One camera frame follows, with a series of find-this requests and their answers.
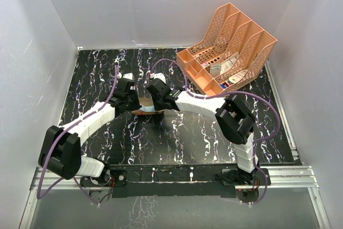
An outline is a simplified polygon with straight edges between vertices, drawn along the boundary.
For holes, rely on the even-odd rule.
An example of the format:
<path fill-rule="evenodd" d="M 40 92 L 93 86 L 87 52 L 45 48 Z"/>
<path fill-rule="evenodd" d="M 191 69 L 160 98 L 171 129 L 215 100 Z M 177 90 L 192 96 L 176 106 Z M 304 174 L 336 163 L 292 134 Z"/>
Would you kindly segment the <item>brown glasses case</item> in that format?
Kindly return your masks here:
<path fill-rule="evenodd" d="M 155 110 L 152 98 L 139 98 L 141 107 L 138 110 L 132 111 L 134 115 L 158 115 L 164 110 Z"/>

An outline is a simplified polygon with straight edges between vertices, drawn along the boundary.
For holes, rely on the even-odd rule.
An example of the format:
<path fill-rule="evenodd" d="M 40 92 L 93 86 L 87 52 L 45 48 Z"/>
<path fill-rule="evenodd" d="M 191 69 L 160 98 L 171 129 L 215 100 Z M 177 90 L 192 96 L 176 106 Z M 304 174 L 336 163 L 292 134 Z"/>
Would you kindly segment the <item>light blue cleaning cloth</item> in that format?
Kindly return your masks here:
<path fill-rule="evenodd" d="M 155 112 L 154 106 L 141 106 L 140 110 L 146 113 Z"/>

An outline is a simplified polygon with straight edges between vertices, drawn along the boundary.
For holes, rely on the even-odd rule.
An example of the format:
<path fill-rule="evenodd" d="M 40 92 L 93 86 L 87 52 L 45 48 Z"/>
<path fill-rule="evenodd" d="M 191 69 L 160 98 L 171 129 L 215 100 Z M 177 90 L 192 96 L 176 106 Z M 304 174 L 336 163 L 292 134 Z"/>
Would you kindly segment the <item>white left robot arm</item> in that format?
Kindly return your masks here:
<path fill-rule="evenodd" d="M 119 115 L 138 110 L 141 107 L 136 82 L 132 73 L 119 78 L 111 98 L 98 101 L 85 114 L 61 127 L 52 125 L 46 131 L 38 163 L 44 162 L 54 141 L 54 147 L 47 164 L 47 170 L 69 180 L 74 176 L 90 177 L 98 185 L 104 186 L 110 181 L 108 165 L 97 158 L 81 154 L 82 145 L 103 125 Z"/>

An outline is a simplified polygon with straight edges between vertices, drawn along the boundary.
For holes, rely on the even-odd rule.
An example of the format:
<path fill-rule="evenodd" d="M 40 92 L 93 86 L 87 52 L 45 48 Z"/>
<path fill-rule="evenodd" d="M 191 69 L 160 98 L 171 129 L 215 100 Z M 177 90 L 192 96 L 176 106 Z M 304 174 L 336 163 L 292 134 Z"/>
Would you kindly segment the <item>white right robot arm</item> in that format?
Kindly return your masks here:
<path fill-rule="evenodd" d="M 182 87 L 170 88 L 161 79 L 153 79 L 147 90 L 150 92 L 155 110 L 193 112 L 217 121 L 224 137 L 232 143 L 237 172 L 228 182 L 252 185 L 258 178 L 258 158 L 253 146 L 255 116 L 235 95 L 213 97 L 190 93 Z"/>

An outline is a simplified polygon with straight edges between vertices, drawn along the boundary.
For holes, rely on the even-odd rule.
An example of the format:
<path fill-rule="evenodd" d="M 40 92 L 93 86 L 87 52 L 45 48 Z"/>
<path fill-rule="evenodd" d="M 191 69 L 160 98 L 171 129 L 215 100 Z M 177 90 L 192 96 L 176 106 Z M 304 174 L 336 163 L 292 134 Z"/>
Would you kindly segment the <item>grey folded pouch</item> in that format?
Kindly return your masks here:
<path fill-rule="evenodd" d="M 210 75 L 212 77 L 217 77 L 221 74 L 221 64 L 216 63 L 216 64 L 211 64 L 210 66 Z"/>

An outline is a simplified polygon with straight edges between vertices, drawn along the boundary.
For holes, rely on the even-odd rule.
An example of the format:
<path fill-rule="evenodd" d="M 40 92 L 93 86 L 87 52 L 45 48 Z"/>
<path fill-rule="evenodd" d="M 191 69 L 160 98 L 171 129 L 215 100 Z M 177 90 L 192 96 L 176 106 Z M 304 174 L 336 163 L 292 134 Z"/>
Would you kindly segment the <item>red and blue small items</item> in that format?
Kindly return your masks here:
<path fill-rule="evenodd" d="M 227 84 L 227 83 L 222 83 L 222 84 L 220 84 L 220 86 L 221 86 L 223 89 L 230 87 L 230 85 Z"/>

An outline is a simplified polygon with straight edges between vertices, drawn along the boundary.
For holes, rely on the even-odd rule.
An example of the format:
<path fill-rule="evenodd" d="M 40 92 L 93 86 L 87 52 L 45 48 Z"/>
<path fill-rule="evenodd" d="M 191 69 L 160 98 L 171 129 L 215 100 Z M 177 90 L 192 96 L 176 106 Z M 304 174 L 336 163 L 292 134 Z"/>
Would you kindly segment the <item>white round disc item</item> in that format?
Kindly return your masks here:
<path fill-rule="evenodd" d="M 232 84 L 238 83 L 247 73 L 247 70 L 242 70 L 229 77 L 228 81 Z"/>

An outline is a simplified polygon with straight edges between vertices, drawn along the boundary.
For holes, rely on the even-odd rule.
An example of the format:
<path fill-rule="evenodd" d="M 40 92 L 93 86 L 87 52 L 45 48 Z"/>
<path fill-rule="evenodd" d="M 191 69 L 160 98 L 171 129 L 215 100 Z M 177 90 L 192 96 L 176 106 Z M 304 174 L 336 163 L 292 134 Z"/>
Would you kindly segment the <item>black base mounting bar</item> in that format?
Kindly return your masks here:
<path fill-rule="evenodd" d="M 82 178 L 91 190 L 107 189 L 112 198 L 136 196 L 219 196 L 254 202 L 271 184 L 266 168 L 247 173 L 237 165 L 113 165 L 104 181 Z"/>

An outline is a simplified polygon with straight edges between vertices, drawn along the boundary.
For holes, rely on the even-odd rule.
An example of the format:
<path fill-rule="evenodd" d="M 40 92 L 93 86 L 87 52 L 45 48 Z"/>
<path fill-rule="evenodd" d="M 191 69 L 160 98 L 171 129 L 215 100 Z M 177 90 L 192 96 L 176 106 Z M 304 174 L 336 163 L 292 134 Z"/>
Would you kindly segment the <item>peach plastic desk organizer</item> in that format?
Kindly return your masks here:
<path fill-rule="evenodd" d="M 232 3 L 217 8 L 204 38 L 177 53 L 177 63 L 197 90 L 213 96 L 235 91 L 255 80 L 277 39 Z M 221 64 L 221 74 L 210 75 L 211 64 Z M 247 70 L 235 84 L 229 77 Z M 223 89 L 220 84 L 230 87 Z"/>

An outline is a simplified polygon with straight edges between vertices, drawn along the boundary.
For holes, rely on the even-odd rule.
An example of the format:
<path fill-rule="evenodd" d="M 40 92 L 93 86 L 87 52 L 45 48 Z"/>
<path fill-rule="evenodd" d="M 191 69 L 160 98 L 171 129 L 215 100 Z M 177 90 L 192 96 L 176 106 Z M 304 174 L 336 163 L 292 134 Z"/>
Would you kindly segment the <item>aluminium frame rail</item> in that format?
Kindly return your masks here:
<path fill-rule="evenodd" d="M 114 166 L 113 174 L 115 186 L 128 183 L 215 183 L 216 174 L 225 176 L 233 171 L 234 165 L 167 165 L 157 166 Z M 262 166 L 261 169 L 267 176 L 268 187 L 272 188 L 319 188 L 317 179 L 311 166 Z M 41 169 L 35 172 L 31 189 L 37 189 L 41 177 Z M 58 176 L 47 171 L 43 178 L 42 189 L 48 189 Z M 93 184 L 91 179 L 76 176 L 76 180 L 84 187 L 104 187 L 104 183 Z M 69 189 L 76 187 L 74 179 L 59 182 L 57 188 Z"/>

